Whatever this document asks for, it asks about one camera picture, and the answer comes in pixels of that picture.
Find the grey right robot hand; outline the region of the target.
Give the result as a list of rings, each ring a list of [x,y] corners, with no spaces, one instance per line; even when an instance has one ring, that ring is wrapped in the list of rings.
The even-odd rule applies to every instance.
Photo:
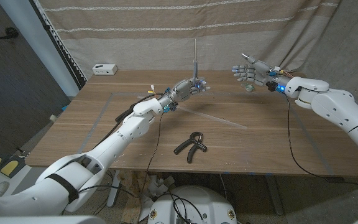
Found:
[[[235,65],[232,67],[234,76],[239,82],[249,81],[260,86],[266,86],[269,91],[283,93],[291,77],[280,72],[278,68],[272,68],[263,61],[250,55],[242,54],[248,65]]]

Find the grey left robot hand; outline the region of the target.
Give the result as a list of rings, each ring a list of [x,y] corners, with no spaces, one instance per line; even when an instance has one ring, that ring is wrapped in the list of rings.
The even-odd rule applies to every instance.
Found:
[[[208,91],[209,89],[210,87],[206,85],[206,81],[203,78],[184,79],[176,83],[173,89],[165,93],[158,102],[164,107],[173,102],[186,101],[191,95]]]

